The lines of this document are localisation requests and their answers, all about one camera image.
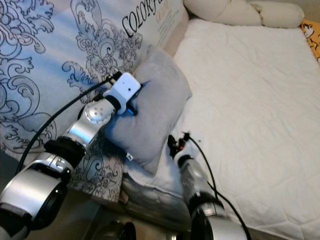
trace floor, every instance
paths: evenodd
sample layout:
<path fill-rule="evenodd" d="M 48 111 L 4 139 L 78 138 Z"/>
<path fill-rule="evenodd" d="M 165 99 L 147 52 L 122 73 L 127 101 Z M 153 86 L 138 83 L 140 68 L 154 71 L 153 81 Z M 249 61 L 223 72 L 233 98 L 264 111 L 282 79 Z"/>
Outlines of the floor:
<path fill-rule="evenodd" d="M 133 216 L 126 214 L 119 214 L 110 212 L 107 209 L 102 208 L 99 216 L 97 217 L 96 224 L 92 228 L 92 232 L 88 233 L 85 240 L 97 240 L 97 238 L 92 239 L 89 236 L 93 235 L 94 229 L 98 230 L 109 224 L 112 221 L 120 221 L 122 223 L 132 222 L 135 226 L 136 239 L 137 240 L 175 240 L 176 233 L 172 230 L 167 230 L 163 227 L 156 226 L 154 224 L 148 223 L 144 220 L 138 219 Z M 269 235 L 266 233 L 260 233 L 259 231 L 250 229 L 252 240 L 284 240 L 283 238 Z"/>

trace quilted mattress cover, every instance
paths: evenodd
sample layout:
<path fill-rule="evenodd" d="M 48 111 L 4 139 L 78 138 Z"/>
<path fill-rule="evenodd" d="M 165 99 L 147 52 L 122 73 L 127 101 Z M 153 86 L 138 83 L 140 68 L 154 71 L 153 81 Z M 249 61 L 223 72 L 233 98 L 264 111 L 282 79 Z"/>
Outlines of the quilted mattress cover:
<path fill-rule="evenodd" d="M 174 59 L 193 92 L 175 133 L 201 139 L 220 192 L 253 229 L 320 239 L 320 67 L 302 31 L 193 19 Z M 178 198 L 164 155 L 155 177 L 125 170 Z"/>

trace damask pattern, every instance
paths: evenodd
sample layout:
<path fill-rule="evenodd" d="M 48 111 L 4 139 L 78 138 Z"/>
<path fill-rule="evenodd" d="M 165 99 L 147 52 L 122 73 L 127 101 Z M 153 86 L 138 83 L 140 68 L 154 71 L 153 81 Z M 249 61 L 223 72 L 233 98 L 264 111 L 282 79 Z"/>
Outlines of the damask pattern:
<path fill-rule="evenodd" d="M 45 0 L 0 1 L 1 149 L 15 157 L 23 153 L 39 127 L 54 112 L 52 106 L 47 106 L 48 101 L 41 99 L 42 91 L 48 90 L 39 85 L 45 79 L 32 79 L 30 75 L 43 68 L 34 64 L 33 56 L 42 55 L 46 61 L 53 57 L 49 49 L 56 53 L 61 51 L 40 37 L 50 34 L 53 41 L 58 41 L 61 31 L 59 24 L 54 24 L 57 17 L 53 15 L 54 7 Z M 61 61 L 59 70 L 64 75 L 69 74 L 65 80 L 70 88 L 76 87 L 82 93 L 116 68 L 132 71 L 142 46 L 141 34 L 129 38 L 110 19 L 102 17 L 96 0 L 71 0 L 67 11 L 70 11 L 67 13 L 70 19 L 73 16 L 78 32 L 72 36 L 74 44 L 86 54 L 85 65 L 80 64 L 83 59 Z M 24 57 L 22 52 L 27 48 L 30 54 Z M 95 94 L 87 95 L 81 102 L 88 103 Z M 57 120 L 52 122 L 30 152 L 41 152 L 45 142 L 64 131 L 60 125 Z M 105 200 L 118 201 L 124 157 L 121 149 L 100 136 L 74 171 L 69 186 Z"/>
<path fill-rule="evenodd" d="M 34 68 L 32 57 L 21 58 L 24 47 L 33 46 L 37 54 L 46 51 L 38 39 L 39 31 L 52 33 L 54 5 L 43 0 L 0 1 L 0 126 L 1 149 L 21 154 L 30 139 L 50 115 L 37 111 L 40 92 L 28 77 Z M 31 152 L 42 150 L 43 144 L 56 137 L 56 123 L 48 126 Z"/>

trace yellow fabric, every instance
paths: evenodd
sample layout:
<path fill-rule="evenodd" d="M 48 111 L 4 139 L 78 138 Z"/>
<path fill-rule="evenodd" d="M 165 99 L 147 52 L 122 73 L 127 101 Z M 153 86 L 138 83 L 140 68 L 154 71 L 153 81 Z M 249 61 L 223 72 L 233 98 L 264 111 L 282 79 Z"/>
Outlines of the yellow fabric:
<path fill-rule="evenodd" d="M 316 60 L 320 64 L 320 23 L 303 20 L 301 28 Z"/>

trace white bedsheet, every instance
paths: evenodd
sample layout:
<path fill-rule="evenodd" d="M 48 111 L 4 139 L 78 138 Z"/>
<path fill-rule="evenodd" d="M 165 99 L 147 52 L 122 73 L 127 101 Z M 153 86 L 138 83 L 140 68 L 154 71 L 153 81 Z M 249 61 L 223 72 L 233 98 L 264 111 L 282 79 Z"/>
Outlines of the white bedsheet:
<path fill-rule="evenodd" d="M 247 225 L 320 239 L 320 68 L 301 30 L 194 19 L 174 59 L 193 92 L 175 130 L 201 138 L 218 189 Z M 164 159 L 155 177 L 126 170 L 179 195 Z"/>

